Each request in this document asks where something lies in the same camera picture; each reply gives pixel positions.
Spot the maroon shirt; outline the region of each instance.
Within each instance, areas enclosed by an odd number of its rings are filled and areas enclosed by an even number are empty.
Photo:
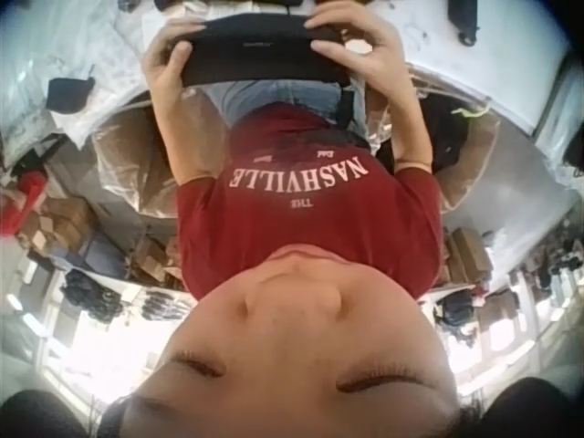
[[[239,152],[219,179],[179,188],[182,276],[196,298],[292,244],[373,266],[414,298],[430,289],[442,251],[436,180],[414,168],[392,176],[365,149],[297,136],[327,127],[272,106],[234,132]]]

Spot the blue jeans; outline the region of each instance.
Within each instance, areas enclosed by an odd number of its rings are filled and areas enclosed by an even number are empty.
[[[365,87],[355,79],[351,80],[350,87],[355,93],[355,100],[349,130],[367,139]],[[200,89],[217,107],[229,127],[251,111],[275,102],[306,108],[335,124],[340,98],[339,84],[312,80],[242,80],[204,85]]]

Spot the lips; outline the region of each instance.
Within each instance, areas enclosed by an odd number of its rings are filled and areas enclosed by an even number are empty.
[[[313,245],[286,245],[276,250],[267,260],[280,260],[289,256],[301,256],[304,258],[332,260],[344,265],[349,262],[335,253]]]

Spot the floor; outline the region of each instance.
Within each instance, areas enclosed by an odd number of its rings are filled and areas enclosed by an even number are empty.
[[[443,217],[449,229],[468,226],[480,233],[495,232],[491,290],[506,283],[506,273],[556,224],[579,199],[548,174],[543,155],[510,123],[504,122],[485,174],[463,203]],[[117,195],[103,190],[95,153],[64,146],[50,168],[70,193],[86,197],[103,228],[123,250],[142,234],[159,238],[175,234],[173,220],[136,214]]]

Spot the hand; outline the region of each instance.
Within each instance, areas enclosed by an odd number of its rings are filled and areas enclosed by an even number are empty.
[[[159,110],[171,108],[180,101],[184,89],[181,73],[193,52],[190,43],[181,41],[172,48],[172,41],[176,37],[202,29],[204,25],[196,18],[169,20],[144,54],[142,71],[151,92],[152,104]]]
[[[402,40],[397,29],[352,0],[319,5],[305,23],[306,28],[336,26],[345,35],[359,35],[371,46],[367,55],[352,52],[341,44],[313,41],[312,49],[324,57],[353,70],[383,94],[390,103],[402,103],[415,97],[415,90],[403,55]]]

